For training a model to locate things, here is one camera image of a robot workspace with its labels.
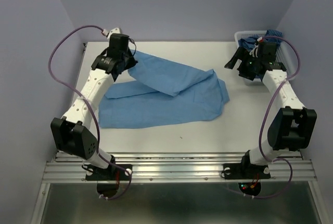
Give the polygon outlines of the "light blue long sleeve shirt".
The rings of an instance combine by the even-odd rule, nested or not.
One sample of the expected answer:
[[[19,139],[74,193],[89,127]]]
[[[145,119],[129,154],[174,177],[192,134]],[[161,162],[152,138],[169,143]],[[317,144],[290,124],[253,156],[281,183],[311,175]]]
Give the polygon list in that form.
[[[136,52],[128,70],[133,81],[113,84],[98,110],[99,126],[140,129],[210,121],[229,102],[226,84],[213,69],[204,71]]]

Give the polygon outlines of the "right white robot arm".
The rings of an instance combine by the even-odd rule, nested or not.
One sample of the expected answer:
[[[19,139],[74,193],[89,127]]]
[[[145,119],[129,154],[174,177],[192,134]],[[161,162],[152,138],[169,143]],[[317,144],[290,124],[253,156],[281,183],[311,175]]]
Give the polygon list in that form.
[[[269,163],[277,160],[283,152],[305,149],[310,143],[317,113],[298,99],[289,82],[294,76],[288,75],[285,65],[276,60],[276,52],[276,43],[259,38],[251,51],[238,47],[225,65],[225,68],[233,69],[236,62],[240,62],[239,76],[251,81],[259,78],[272,96],[267,108],[271,109],[275,104],[278,112],[265,139],[263,130],[260,130],[257,148],[248,150],[241,162],[223,165],[221,176],[224,179],[268,179]]]

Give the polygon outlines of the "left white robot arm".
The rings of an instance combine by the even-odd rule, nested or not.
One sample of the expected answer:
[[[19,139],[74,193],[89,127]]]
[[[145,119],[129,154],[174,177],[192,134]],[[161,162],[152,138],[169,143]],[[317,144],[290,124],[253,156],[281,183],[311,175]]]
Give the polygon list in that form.
[[[100,135],[93,135],[89,129],[92,122],[98,122],[95,112],[106,91],[137,61],[129,49],[128,35],[122,34],[118,28],[104,34],[109,40],[108,47],[95,58],[71,107],[61,118],[54,118],[50,127],[57,150],[84,159],[104,179],[111,179],[120,167],[112,155],[100,149]]]

